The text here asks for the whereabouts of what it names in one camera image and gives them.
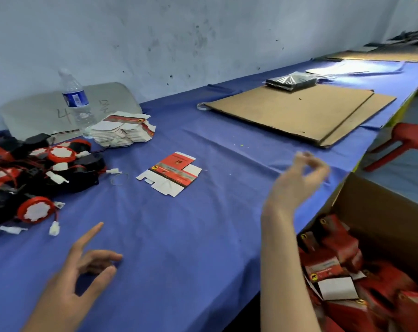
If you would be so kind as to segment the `long brown cardboard sheet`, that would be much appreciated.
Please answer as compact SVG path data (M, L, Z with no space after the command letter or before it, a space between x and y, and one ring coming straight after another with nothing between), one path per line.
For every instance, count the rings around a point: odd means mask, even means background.
M359 60L359 61L404 61L418 62L418 50L373 50L369 52L343 51L326 55L329 60Z

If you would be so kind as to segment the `white card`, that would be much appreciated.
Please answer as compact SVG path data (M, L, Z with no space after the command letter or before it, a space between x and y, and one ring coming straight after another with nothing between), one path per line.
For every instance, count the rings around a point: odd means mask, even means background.
M317 283L324 301L357 300L359 298L352 277L324 279Z

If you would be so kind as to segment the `person's left hand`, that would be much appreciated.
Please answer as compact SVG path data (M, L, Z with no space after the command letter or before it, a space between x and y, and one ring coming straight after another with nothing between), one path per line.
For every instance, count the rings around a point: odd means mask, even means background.
M100 232L100 222L81 236L70 248L62 268L50 279L22 332L76 332L92 306L81 306L75 287L80 275L97 275L115 266L123 256L109 250L84 248Z

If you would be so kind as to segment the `flat red white carton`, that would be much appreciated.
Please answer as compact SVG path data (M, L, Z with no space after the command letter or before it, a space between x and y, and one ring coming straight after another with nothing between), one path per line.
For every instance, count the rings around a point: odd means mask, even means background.
M196 159L182 152L174 152L137 176L163 195L176 197L198 178L202 169Z

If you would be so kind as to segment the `clear plastic water bottle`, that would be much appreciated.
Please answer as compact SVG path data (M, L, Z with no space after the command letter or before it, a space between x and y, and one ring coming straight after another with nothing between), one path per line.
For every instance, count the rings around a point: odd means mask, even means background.
M58 70L62 83L62 95L67 106L72 111L79 131L87 139L92 139L91 127L97 124L95 115L89 104L89 99L80 82L65 68Z

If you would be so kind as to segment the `grey plastic board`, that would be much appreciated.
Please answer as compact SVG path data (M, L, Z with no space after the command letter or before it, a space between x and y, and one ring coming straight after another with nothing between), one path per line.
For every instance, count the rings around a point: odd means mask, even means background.
M84 90L98 121L118 111L142 113L134 96L122 83L89 85ZM19 140L40 133L53 134L55 143L82 136L72 112L57 91L11 101L3 105L0 112L10 134Z

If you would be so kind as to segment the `white paper label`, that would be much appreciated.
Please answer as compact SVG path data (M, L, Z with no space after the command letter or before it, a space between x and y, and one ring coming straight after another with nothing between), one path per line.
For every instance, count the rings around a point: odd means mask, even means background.
M15 227L15 226L0 226L0 231L8 233L8 234L14 234L14 235L18 235L23 231L28 231L27 228L22 228L22 227Z

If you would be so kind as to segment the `pile of red boxes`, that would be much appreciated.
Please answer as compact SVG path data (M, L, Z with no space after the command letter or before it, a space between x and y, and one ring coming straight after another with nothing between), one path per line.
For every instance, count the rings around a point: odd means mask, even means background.
M390 261L367 260L336 214L297 238L301 267L322 332L418 332L418 285ZM357 300L324 301L317 283L352 277Z

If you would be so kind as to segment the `white plastic sheet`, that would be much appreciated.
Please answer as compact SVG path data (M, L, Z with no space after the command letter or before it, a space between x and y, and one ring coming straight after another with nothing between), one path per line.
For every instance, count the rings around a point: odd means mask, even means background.
M401 73L405 61L354 61L333 62L330 66L307 69L306 73L321 77L375 76Z

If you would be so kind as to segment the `person's right hand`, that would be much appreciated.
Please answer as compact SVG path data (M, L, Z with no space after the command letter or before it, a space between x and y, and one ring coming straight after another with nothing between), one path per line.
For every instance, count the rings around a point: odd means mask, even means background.
M282 173L273 184L273 187L263 206L261 217L292 219L298 207L301 206L316 191L302 191L293 174L292 162L291 166L284 173Z

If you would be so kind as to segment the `brown cardboard box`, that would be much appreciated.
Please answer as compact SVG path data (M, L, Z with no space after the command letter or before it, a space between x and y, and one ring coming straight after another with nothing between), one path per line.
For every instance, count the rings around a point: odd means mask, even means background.
M301 232L328 214L349 227L367 260L390 261L418 285L418 204L351 174Z

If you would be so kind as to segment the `large brown cardboard sheet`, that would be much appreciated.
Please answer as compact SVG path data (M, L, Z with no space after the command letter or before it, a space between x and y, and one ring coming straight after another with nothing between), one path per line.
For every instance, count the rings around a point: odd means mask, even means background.
M294 92L265 85L205 106L328 147L358 126L349 118L373 95L372 90L324 84Z

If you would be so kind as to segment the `red plastic stool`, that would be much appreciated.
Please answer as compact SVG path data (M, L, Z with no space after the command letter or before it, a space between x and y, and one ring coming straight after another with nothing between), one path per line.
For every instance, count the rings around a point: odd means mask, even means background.
M418 124L406 122L397 123L391 131L390 139L378 147L372 149L369 151L369 153L380 153L397 142L400 142L400 145L397 148L393 149L375 162L364 167L362 170L369 173L373 172L393 161L397 157L403 155L409 150L418 150Z

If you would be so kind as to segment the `stack of flat white cartons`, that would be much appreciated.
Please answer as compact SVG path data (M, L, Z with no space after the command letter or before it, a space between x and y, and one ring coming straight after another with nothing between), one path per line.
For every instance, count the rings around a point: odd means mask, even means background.
M102 147L121 148L134 143L148 142L156 126L149 122L150 115L117 111L88 128L90 136Z

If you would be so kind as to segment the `black plastic bag packet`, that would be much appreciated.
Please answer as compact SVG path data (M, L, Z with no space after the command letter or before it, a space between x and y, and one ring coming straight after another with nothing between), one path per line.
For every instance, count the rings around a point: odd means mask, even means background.
M269 78L264 81L268 87L287 92L299 91L315 86L319 78L305 72L293 72L282 77Z

